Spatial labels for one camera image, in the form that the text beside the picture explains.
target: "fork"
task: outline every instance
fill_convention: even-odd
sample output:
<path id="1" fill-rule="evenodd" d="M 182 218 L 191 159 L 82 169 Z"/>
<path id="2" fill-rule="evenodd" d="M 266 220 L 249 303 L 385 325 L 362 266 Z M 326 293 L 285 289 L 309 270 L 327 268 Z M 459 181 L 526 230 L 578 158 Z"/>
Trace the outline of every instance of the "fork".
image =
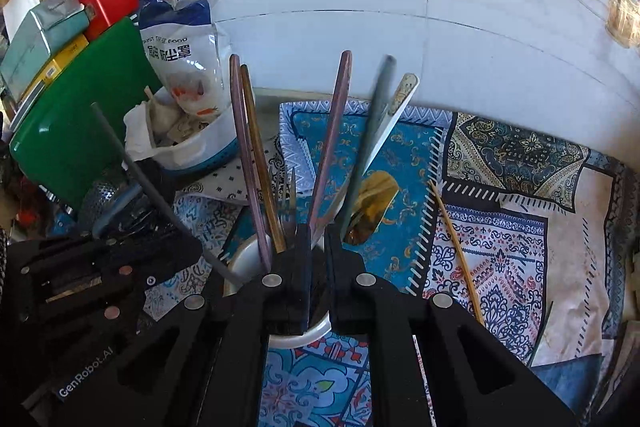
<path id="1" fill-rule="evenodd" d="M 278 203 L 278 217 L 280 224 L 284 230 L 285 241 L 287 248 L 293 246 L 296 229 L 298 227 L 296 216 L 296 168 L 291 170 L 291 181 L 289 182 L 289 174 L 287 168 L 284 168 L 282 173 L 282 193 L 280 195 L 280 201 Z"/>

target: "white tiled wall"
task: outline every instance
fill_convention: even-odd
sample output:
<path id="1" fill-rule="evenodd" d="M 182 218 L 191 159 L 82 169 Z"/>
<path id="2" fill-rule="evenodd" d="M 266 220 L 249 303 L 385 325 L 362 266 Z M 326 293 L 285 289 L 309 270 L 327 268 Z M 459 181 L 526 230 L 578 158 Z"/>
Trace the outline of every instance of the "white tiled wall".
<path id="1" fill-rule="evenodd" d="M 419 105 L 528 126 L 640 168 L 640 55 L 575 0 L 221 0 L 258 87 L 331 91 L 343 49 L 366 96 L 383 54 Z"/>

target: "metal strainer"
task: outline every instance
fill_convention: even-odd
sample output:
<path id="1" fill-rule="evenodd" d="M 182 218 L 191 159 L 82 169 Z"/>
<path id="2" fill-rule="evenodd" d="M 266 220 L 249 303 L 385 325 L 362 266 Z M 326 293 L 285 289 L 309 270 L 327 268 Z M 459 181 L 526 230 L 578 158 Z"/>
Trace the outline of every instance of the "metal strainer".
<path id="1" fill-rule="evenodd" d="M 120 166 L 105 169 L 82 198 L 78 212 L 78 227 L 91 232 L 95 222 L 130 188 Z"/>

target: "wooden chopstick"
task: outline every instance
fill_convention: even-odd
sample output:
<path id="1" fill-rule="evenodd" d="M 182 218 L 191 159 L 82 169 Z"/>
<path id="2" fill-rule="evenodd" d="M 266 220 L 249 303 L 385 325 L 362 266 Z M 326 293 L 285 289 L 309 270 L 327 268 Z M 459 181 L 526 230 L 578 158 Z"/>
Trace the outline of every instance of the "wooden chopstick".
<path id="1" fill-rule="evenodd" d="M 347 103 L 350 80 L 351 52 L 347 50 L 343 51 L 340 56 L 340 67 L 338 67 L 338 76 L 335 80 L 334 96 L 331 100 L 331 109 L 329 111 L 329 123 L 324 136 L 324 147 L 322 147 L 316 183 L 314 183 L 314 191 L 311 195 L 307 222 L 312 235 L 316 229 L 316 221 L 318 220 L 320 205 L 324 197 L 324 187 L 329 178 L 329 166 L 334 155 L 335 143 L 338 139 L 338 134 L 340 134 L 340 122 L 344 114 L 344 105 Z"/>
<path id="2" fill-rule="evenodd" d="M 395 58 L 391 55 L 387 55 L 380 66 L 380 70 L 378 71 L 376 87 L 373 90 L 373 97 L 371 99 L 371 104 L 369 105 L 369 116 L 367 117 L 364 133 L 360 138 L 360 146 L 358 147 L 358 153 L 356 154 L 356 162 L 353 166 L 353 170 L 351 171 L 351 177 L 349 179 L 347 193 L 344 197 L 344 203 L 340 212 L 338 212 L 338 215 L 335 217 L 335 223 L 338 225 L 340 238 L 342 240 L 344 240 L 344 236 L 347 233 L 347 227 L 351 220 L 353 203 L 355 203 L 358 197 L 358 190 L 360 190 L 362 176 L 367 168 L 369 153 L 375 145 L 374 138 L 385 112 L 385 105 L 388 100 L 387 92 L 389 90 L 389 83 L 391 82 L 391 77 L 393 76 L 395 69 Z"/>
<path id="3" fill-rule="evenodd" d="M 287 250 L 287 245 L 284 241 L 280 220 L 278 219 L 276 203 L 273 200 L 271 177 L 267 168 L 267 159 L 264 157 L 264 146 L 262 145 L 260 129 L 258 128 L 258 117 L 255 112 L 255 101 L 254 94 L 251 90 L 249 68 L 247 68 L 246 64 L 240 66 L 240 77 L 242 79 L 242 89 L 244 90 L 244 105 L 246 106 L 246 114 L 249 121 L 249 136 L 254 148 L 255 168 L 258 171 L 258 179 L 260 180 L 260 188 L 262 189 L 262 199 L 264 200 L 264 210 L 267 214 L 267 221 L 269 221 L 273 246 L 275 247 L 276 253 L 280 253 Z"/>
<path id="4" fill-rule="evenodd" d="M 469 266 L 466 263 L 465 253 L 462 251 L 462 247 L 460 246 L 460 241 L 458 240 L 458 234 L 456 233 L 456 229 L 453 228 L 453 223 L 449 217 L 449 213 L 447 212 L 444 203 L 442 203 L 442 199 L 440 198 L 440 194 L 438 193 L 438 188 L 432 180 L 429 180 L 429 186 L 433 191 L 433 195 L 436 197 L 438 202 L 438 206 L 440 211 L 442 212 L 442 217 L 444 222 L 447 225 L 447 229 L 449 230 L 449 235 L 451 236 L 451 240 L 453 242 L 453 247 L 456 249 L 456 253 L 460 258 L 460 265 L 462 266 L 462 273 L 465 276 L 466 289 L 469 291 L 469 295 L 471 297 L 471 302 L 474 306 L 474 314 L 476 315 L 476 320 L 480 324 L 484 326 L 484 318 L 482 318 L 482 311 L 480 309 L 480 299 L 478 298 L 478 292 L 476 291 L 476 286 L 474 285 L 474 280 L 471 279 L 471 272 L 469 271 Z"/>
<path id="5" fill-rule="evenodd" d="M 258 188 L 255 184 L 254 165 L 251 162 L 251 143 L 246 131 L 246 111 L 242 96 L 242 81 L 240 80 L 240 58 L 237 55 L 229 57 L 229 77 L 231 91 L 231 105 L 234 112 L 234 124 L 238 136 L 238 148 L 240 149 L 240 161 L 244 183 L 246 184 L 247 198 L 251 219 L 254 222 L 255 234 L 258 238 L 258 251 L 267 272 L 271 271 L 271 251 L 267 245 L 266 230 L 262 222 L 262 213 L 258 201 Z"/>

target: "yellow box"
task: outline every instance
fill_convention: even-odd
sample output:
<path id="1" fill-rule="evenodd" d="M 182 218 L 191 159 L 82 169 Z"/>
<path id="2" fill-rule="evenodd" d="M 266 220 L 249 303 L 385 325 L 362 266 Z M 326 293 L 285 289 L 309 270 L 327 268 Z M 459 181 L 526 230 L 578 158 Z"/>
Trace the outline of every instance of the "yellow box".
<path id="1" fill-rule="evenodd" d="M 58 75 L 62 73 L 62 70 L 64 70 L 88 45 L 89 42 L 85 36 L 80 33 L 75 39 L 62 48 L 55 57 L 47 62 L 44 68 L 40 70 L 40 73 L 38 73 L 38 76 L 36 76 L 29 87 L 25 89 L 22 98 L 24 99 L 27 94 L 31 92 L 31 89 L 37 86 L 40 82 L 44 82 L 48 87 L 58 77 Z"/>

